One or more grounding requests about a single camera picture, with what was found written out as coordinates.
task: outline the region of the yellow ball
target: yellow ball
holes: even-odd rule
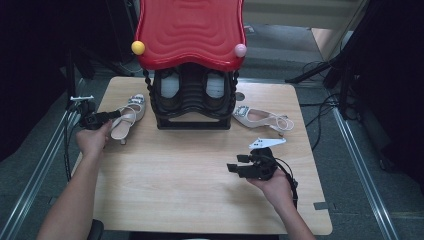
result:
[[[146,50],[146,46],[144,46],[143,42],[140,41],[134,41],[131,44],[131,50],[133,50],[133,53],[136,55],[141,55],[144,53],[144,50]]]

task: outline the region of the gray floor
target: gray floor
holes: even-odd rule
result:
[[[253,27],[254,32],[247,34],[249,51],[240,70],[241,81],[262,81],[264,84],[284,83],[284,79],[296,77],[303,71],[316,66],[318,64],[316,61],[322,61],[311,31],[308,29],[249,25]],[[85,84],[84,92],[87,95],[93,95],[99,103],[110,78],[115,74],[98,64],[95,66],[97,72],[94,79],[84,80],[83,84]],[[125,67],[134,70],[139,68],[136,62],[126,64]],[[322,87],[320,75],[295,87],[301,104],[321,103],[328,96],[328,90]],[[2,228],[6,226],[19,197],[42,159],[64,114],[65,103],[66,96],[63,95],[52,105],[50,111],[33,129],[21,148],[0,163],[0,226]],[[307,123],[318,114],[318,107],[303,107],[302,114]],[[336,116],[337,114],[330,112],[322,117],[321,140],[313,152],[333,224],[333,232],[330,235],[317,236],[317,238],[385,239],[355,168],[350,149],[339,129]],[[382,171],[376,151],[363,126],[356,121],[347,121],[345,124],[353,133],[361,157],[391,216],[399,239],[422,239],[424,201],[418,184],[402,173]],[[319,132],[317,123],[311,124],[307,130],[313,145]],[[35,239],[40,224],[49,210],[49,202],[57,197],[66,185],[63,149],[61,144],[47,169],[45,178],[41,179],[43,180],[41,187],[36,189],[37,194],[33,201],[30,201],[28,212],[23,212],[26,217],[18,228],[15,239]],[[71,165],[74,164],[77,155],[78,150],[75,144],[71,144]],[[103,239],[127,239],[128,237],[127,232],[105,231]],[[285,235],[280,236],[280,239],[286,238]]]

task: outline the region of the sandal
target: sandal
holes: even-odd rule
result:
[[[139,121],[146,111],[146,105],[143,94],[137,94],[128,99],[128,104],[118,108],[121,117],[115,119],[112,123],[110,136],[126,144],[126,137],[130,131],[130,127]]]
[[[248,106],[236,107],[233,111],[233,117],[248,128],[269,126],[280,134],[292,130],[294,127],[293,121],[285,115],[277,115]]]

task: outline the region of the person's right hand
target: person's right hand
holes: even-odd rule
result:
[[[277,169],[272,178],[268,181],[259,179],[247,179],[247,181],[261,189],[266,199],[268,199],[274,207],[281,204],[293,204],[290,183],[284,172],[280,169]]]
[[[103,153],[107,141],[108,134],[112,127],[112,121],[108,121],[97,130],[81,130],[76,134],[77,144],[83,156],[90,155],[98,158]]]

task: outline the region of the wooden table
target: wooden table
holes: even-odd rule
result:
[[[262,192],[226,166],[237,163],[237,154],[249,154],[248,145],[258,137],[278,134],[246,128],[234,118],[229,130],[158,130],[146,87],[142,78],[115,77],[99,107],[98,112],[113,111],[137,93],[147,100],[145,116],[130,129],[127,144],[111,139],[105,148],[94,218],[107,230],[286,233]],[[328,210],[314,208],[325,199],[293,86],[239,83],[237,91],[246,96],[237,106],[287,114],[294,121],[287,142],[271,150],[292,168],[299,182],[298,211],[312,232],[330,234]]]

